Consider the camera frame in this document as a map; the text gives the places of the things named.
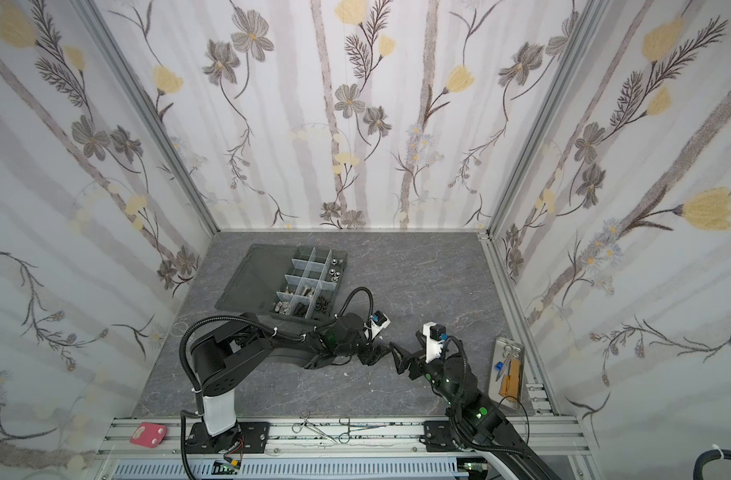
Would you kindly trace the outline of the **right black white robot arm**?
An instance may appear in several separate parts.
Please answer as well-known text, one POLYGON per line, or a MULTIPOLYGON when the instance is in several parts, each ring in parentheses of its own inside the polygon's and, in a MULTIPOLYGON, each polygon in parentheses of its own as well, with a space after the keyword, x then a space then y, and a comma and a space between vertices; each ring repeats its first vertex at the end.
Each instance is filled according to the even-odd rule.
POLYGON ((445 416, 457 448, 485 457, 505 479, 559 477, 519 435, 499 403, 477 387, 477 376, 459 338, 449 336, 435 358, 429 358, 425 350, 411 353, 395 343, 389 349, 399 374, 427 380, 433 393, 447 402, 445 416))

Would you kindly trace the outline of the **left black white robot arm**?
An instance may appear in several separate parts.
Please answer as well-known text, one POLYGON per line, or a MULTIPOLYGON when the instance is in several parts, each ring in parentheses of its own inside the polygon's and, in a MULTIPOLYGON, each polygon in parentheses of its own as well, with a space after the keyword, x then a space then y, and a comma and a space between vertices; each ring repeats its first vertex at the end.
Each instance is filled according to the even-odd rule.
POLYGON ((208 441, 237 437, 235 390, 258 367, 279 363, 319 370, 353 359, 373 366, 389 353, 377 338, 390 325, 389 316, 375 309, 373 292, 363 286, 351 291, 332 320, 299 333, 269 326, 249 313, 196 321, 178 348, 196 402, 194 411, 180 413, 182 432, 193 419, 208 441))

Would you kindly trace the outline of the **small metal tray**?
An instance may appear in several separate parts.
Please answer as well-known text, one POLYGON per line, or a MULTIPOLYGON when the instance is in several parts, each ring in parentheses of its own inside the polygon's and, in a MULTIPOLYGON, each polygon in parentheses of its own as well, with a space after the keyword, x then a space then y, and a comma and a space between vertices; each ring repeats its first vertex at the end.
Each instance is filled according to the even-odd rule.
POLYGON ((495 338, 487 395, 513 410, 521 408, 519 400, 523 386, 523 356, 523 345, 505 336, 495 338))

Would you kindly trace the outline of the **green compartment organizer box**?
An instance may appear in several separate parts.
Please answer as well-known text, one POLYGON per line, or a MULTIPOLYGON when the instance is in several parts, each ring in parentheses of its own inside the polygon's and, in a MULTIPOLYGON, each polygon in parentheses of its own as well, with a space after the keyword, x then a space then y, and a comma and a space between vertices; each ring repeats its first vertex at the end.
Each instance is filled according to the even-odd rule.
POLYGON ((255 244, 228 282, 216 309, 324 324, 333 319, 347 263, 344 250, 255 244))

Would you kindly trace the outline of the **pink rectangular device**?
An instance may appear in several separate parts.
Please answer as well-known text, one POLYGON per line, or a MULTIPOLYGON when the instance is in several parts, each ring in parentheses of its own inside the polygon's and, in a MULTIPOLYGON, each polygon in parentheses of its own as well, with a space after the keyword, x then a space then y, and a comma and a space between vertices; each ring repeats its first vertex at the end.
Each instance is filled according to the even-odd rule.
POLYGON ((168 435, 168 428, 163 424, 143 422, 131 435, 130 443, 145 448, 157 448, 168 435))

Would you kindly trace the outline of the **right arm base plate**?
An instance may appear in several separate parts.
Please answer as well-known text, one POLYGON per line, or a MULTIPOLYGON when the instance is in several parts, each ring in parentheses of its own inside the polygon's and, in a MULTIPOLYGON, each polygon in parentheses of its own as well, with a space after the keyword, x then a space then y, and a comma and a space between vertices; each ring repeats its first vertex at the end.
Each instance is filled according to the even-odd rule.
POLYGON ((460 452, 461 447, 453 438, 449 420, 427 420, 423 422, 423 434, 419 442, 429 453, 460 452))

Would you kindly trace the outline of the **surgical scissors on rail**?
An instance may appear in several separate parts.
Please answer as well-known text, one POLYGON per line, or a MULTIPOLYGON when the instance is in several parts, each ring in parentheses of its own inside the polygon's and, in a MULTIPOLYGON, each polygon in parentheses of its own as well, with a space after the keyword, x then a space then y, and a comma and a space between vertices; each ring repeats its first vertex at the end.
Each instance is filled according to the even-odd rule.
POLYGON ((391 427, 391 423, 355 422, 351 417, 340 418, 336 422, 323 422, 310 416, 302 416, 292 425, 291 430, 296 435, 311 433, 315 438, 346 445, 356 438, 388 427, 391 427))

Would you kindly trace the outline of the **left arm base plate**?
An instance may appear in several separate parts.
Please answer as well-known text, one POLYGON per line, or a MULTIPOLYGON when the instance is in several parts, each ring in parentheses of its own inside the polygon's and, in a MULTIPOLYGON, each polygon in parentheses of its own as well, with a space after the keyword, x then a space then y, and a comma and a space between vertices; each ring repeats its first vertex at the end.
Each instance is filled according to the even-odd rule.
POLYGON ((185 436, 187 454, 263 454, 269 440, 270 422, 238 422, 216 436, 210 435, 203 421, 198 421, 185 436))

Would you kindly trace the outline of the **aluminium front rail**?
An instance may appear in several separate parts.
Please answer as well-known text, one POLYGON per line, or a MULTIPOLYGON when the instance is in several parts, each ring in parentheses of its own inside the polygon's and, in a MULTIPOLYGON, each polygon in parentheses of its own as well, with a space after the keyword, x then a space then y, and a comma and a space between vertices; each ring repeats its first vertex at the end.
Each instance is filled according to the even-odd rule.
POLYGON ((173 458, 181 447, 192 455, 220 455, 237 443, 243 454, 265 456, 348 455, 385 452, 389 455, 457 451, 451 439, 451 423, 443 417, 384 418, 276 418, 242 419, 232 433, 225 433, 211 446, 205 428, 189 422, 185 434, 177 418, 153 421, 155 431, 166 428, 165 437, 152 447, 138 445, 140 420, 113 421, 98 449, 99 458, 142 458, 161 455, 173 458))

